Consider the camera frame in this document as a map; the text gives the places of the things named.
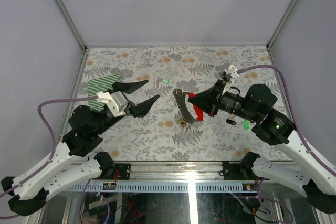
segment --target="gray wall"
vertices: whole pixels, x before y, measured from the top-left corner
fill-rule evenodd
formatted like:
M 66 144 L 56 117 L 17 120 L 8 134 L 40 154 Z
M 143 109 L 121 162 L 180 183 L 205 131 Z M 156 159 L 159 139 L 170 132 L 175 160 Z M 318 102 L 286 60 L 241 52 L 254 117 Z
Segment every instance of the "gray wall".
M 299 0 L 272 51 L 306 138 L 336 164 L 336 0 Z
M 0 0 L 0 48 L 2 179 L 20 175 L 49 153 L 50 136 L 37 106 L 68 97 L 81 50 L 53 0 Z M 55 132 L 64 108 L 43 109 Z M 9 199 L 0 199 L 0 216 L 11 214 Z
M 63 0 L 88 45 L 266 44 L 290 0 Z

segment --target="flower pattern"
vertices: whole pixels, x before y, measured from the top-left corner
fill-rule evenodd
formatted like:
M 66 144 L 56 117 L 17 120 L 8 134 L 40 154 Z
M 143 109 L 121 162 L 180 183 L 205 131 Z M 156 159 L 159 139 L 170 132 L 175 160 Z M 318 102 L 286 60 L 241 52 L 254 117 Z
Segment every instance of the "flower pattern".
M 156 94 L 161 96 L 146 117 L 126 117 L 107 130 L 96 151 L 107 151 L 113 159 L 124 161 L 231 161 L 242 159 L 249 151 L 270 160 L 289 159 L 255 137 L 250 130 L 253 125 L 246 130 L 242 119 L 225 112 L 213 118 L 205 116 L 203 122 L 187 129 L 179 126 L 180 113 L 172 99 L 173 89 L 197 93 L 210 88 L 220 78 L 226 62 L 241 69 L 270 64 L 270 58 L 265 47 L 252 46 L 91 48 L 78 97 L 87 96 L 89 80 L 113 74 L 120 74 L 124 82 L 149 80 L 128 95 L 135 103 Z M 273 70 L 244 73 L 235 86 L 245 95 L 254 83 L 270 87 L 278 98 L 275 109 L 286 113 Z M 226 119 L 235 120 L 236 125 L 227 124 Z

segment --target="green object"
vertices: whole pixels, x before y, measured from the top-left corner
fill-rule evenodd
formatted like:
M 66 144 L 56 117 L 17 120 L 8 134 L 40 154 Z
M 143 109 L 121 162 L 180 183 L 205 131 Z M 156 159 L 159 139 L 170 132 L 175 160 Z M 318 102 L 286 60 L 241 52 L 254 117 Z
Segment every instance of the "green object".
M 249 129 L 248 121 L 246 121 L 246 120 L 244 120 L 244 128 L 245 128 L 246 130 Z
M 162 82 L 163 82 L 164 84 L 167 84 L 167 85 L 170 84 L 170 81 L 169 81 L 168 79 L 162 79 Z
M 98 92 L 106 92 L 108 89 L 112 89 L 111 85 L 117 81 L 121 81 L 120 74 L 90 80 L 88 81 L 88 95 L 93 96 Z M 102 110 L 104 105 L 105 103 L 97 102 L 96 100 L 89 101 L 89 106 L 95 110 Z

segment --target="metal frame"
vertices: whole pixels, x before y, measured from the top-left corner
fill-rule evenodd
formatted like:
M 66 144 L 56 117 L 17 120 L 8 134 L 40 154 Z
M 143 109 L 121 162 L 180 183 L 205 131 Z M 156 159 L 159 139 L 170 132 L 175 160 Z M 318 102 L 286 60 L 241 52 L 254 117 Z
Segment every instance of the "metal frame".
M 86 45 L 84 40 L 82 39 L 82 36 L 79 34 L 79 31 L 77 29 L 77 27 L 75 26 L 74 22 L 72 21 L 71 16 L 69 15 L 64 3 L 62 0 L 54 0 L 55 4 L 57 5 L 59 11 L 61 12 L 65 22 L 67 23 L 70 31 L 72 32 L 73 36 L 75 37 L 79 47 L 82 50 L 86 50 Z
M 274 45 L 276 39 L 278 38 L 283 26 L 285 25 L 288 17 L 290 16 L 291 12 L 293 11 L 296 3 L 298 0 L 291 0 L 284 15 L 282 16 L 277 28 L 275 29 L 272 37 L 270 38 L 269 42 L 267 43 L 266 47 L 267 48 L 272 48 L 272 46 Z

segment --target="saw blade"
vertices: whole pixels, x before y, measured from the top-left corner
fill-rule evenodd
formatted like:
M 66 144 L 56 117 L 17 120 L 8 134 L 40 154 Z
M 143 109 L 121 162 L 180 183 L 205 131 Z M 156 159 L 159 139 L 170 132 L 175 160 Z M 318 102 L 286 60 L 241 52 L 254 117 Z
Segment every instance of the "saw blade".
M 181 89 L 174 89 L 173 90 L 173 96 L 174 96 L 174 99 L 176 101 L 176 104 L 180 110 L 180 113 L 182 114 L 182 117 L 184 118 L 184 120 L 187 122 L 187 123 L 194 123 L 194 122 L 199 122 L 198 119 L 194 118 L 186 104 L 185 104 L 185 98 L 187 95 L 189 95 L 190 92 L 183 92 Z

